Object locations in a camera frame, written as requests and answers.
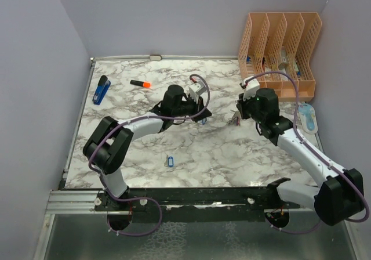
white wall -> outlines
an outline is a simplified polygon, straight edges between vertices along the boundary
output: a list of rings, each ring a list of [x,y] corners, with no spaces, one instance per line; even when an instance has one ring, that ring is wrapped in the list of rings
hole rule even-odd
[[[59,0],[0,0],[0,258],[31,259],[89,56]]]
[[[326,154],[362,172],[371,203],[371,0],[330,0],[312,69],[314,106]],[[359,226],[366,248],[371,220]]]
[[[61,0],[91,56],[237,55],[246,16],[327,0]]]

blue stapler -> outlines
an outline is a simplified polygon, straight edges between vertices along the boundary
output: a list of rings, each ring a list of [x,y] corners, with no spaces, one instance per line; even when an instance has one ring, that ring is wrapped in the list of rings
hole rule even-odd
[[[111,81],[108,80],[107,76],[102,75],[99,79],[98,87],[95,90],[95,93],[93,96],[93,103],[95,105],[100,105],[110,85],[111,85]]]

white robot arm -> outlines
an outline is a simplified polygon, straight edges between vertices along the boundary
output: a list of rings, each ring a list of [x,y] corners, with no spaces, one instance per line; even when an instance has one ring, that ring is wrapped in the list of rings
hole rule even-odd
[[[115,197],[120,197],[128,189],[119,167],[131,141],[165,131],[177,117],[190,116],[193,121],[197,122],[212,115],[205,108],[203,99],[200,97],[207,89],[205,83],[203,80],[197,82],[193,80],[193,82],[188,87],[187,95],[181,86],[169,86],[163,100],[143,116],[129,120],[117,121],[111,117],[101,120],[84,146],[83,154],[88,159],[93,157],[93,164],[100,169],[100,176],[105,187]],[[111,135],[113,142],[110,145],[105,143],[98,149],[98,145],[118,124],[125,125]]]
[[[362,211],[365,207],[363,202],[340,174],[346,176],[363,194],[362,175],[356,169],[346,170],[325,156],[296,130],[289,119],[280,116],[278,97],[273,89],[259,89],[257,79],[248,84],[246,80],[241,84],[244,93],[237,101],[241,118],[254,119],[258,133],[294,157],[318,186],[281,179],[275,184],[279,198],[315,210],[328,225]]]

marble table surface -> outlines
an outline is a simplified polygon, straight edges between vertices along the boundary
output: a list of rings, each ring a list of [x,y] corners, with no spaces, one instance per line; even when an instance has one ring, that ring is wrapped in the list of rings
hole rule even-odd
[[[111,87],[97,106],[92,97],[103,74]],[[82,148],[103,117],[118,120],[142,115],[162,100],[169,85],[186,90],[190,74],[207,80],[212,117],[205,125],[186,121],[132,142],[121,166],[130,187],[265,186],[283,177],[314,184],[290,155],[257,134],[252,120],[243,120],[241,126],[228,125],[242,92],[236,60],[115,60],[96,62],[66,188],[101,187],[97,174],[88,168]],[[130,80],[149,81],[152,87],[133,86]],[[293,119],[293,103],[280,103],[280,108],[283,116]],[[303,134],[318,145],[315,135]],[[174,167],[167,166],[167,156],[174,158]]]

purple cable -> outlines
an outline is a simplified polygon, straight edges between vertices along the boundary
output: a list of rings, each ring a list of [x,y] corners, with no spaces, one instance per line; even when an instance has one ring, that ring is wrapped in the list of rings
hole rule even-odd
[[[99,173],[99,175],[101,175],[101,171],[98,170],[97,168],[94,168],[93,167],[93,160],[95,158],[95,156],[97,155],[97,152],[99,151],[100,148],[102,148],[103,144],[105,144],[105,142],[120,128],[124,127],[125,125],[127,125],[128,123],[133,123],[133,122],[138,122],[138,121],[141,121],[141,120],[145,120],[145,119],[162,119],[162,120],[178,120],[178,121],[185,121],[185,120],[189,120],[189,119],[192,119],[192,118],[195,118],[199,115],[201,115],[208,107],[209,105],[209,102],[210,102],[210,88],[209,88],[209,85],[208,83],[206,82],[205,79],[203,79],[200,75],[198,74],[191,74],[190,75],[190,79],[192,77],[197,77],[199,78],[203,84],[205,85],[205,88],[206,88],[206,91],[208,93],[208,99],[205,103],[205,107],[198,113],[192,115],[192,116],[189,116],[189,117],[165,117],[165,116],[155,116],[155,115],[148,115],[148,116],[141,116],[141,117],[137,117],[137,118],[134,118],[132,120],[130,120],[130,122],[126,121],[126,122],[123,122],[119,125],[117,125],[112,131],[110,131],[106,137],[98,144],[98,146],[96,147],[96,149],[94,150],[93,154],[90,156],[90,159],[89,159],[89,168],[92,170],[92,171],[95,171],[97,173]],[[158,223],[156,224],[156,226],[154,228],[152,228],[150,231],[147,231],[147,232],[144,232],[144,233],[125,233],[125,232],[121,232],[119,231],[118,233],[121,234],[121,235],[125,235],[125,236],[135,236],[135,237],[140,237],[140,236],[146,236],[148,234],[151,234],[152,232],[156,231],[159,226],[161,225],[161,222],[162,222],[162,210],[161,210],[161,206],[158,204],[158,202],[156,200],[154,200],[153,198],[149,198],[149,197],[135,197],[135,198],[128,198],[128,199],[120,199],[120,198],[117,198],[115,197],[111,191],[108,189],[106,183],[103,181],[102,177],[99,176],[100,178],[100,182],[102,183],[103,187],[105,188],[106,192],[108,193],[108,195],[111,196],[111,198],[117,202],[131,202],[131,201],[137,201],[137,200],[150,200],[152,201],[153,203],[156,204],[156,206],[158,207],[159,209],[159,213],[160,213],[160,217],[159,217],[159,221]]]
[[[366,221],[370,217],[370,208],[369,208],[369,205],[368,205],[365,197],[363,196],[363,194],[359,191],[359,189],[343,173],[341,173],[341,171],[339,171],[337,168],[335,168],[329,162],[327,162],[319,153],[317,153],[317,151],[315,149],[313,149],[306,141],[304,141],[304,139],[301,137],[301,135],[297,131],[296,120],[297,120],[297,110],[298,110],[298,106],[299,106],[299,91],[297,89],[297,86],[295,85],[294,80],[289,75],[287,75],[286,73],[283,73],[281,71],[267,71],[267,72],[260,73],[258,75],[252,76],[251,78],[249,78],[248,80],[246,80],[246,83],[250,82],[251,80],[253,80],[255,78],[261,77],[263,75],[266,75],[266,74],[275,74],[275,73],[287,77],[290,80],[290,82],[293,84],[293,86],[294,86],[294,89],[295,89],[295,111],[294,111],[293,129],[294,129],[294,132],[295,132],[296,136],[298,137],[298,139],[304,144],[304,146],[313,155],[315,155],[319,160],[321,160],[332,171],[334,171],[339,176],[341,176],[351,186],[351,188],[354,190],[354,192],[356,192],[356,194],[359,196],[359,198],[361,199],[362,203],[365,206],[366,212],[365,212],[365,216],[363,218],[361,218],[361,219],[350,219],[350,218],[347,218],[346,220],[347,221],[350,221],[350,222],[364,222],[364,221]],[[319,224],[315,225],[312,229],[306,231],[305,233],[310,233],[310,232],[314,231],[315,229],[318,228]]]

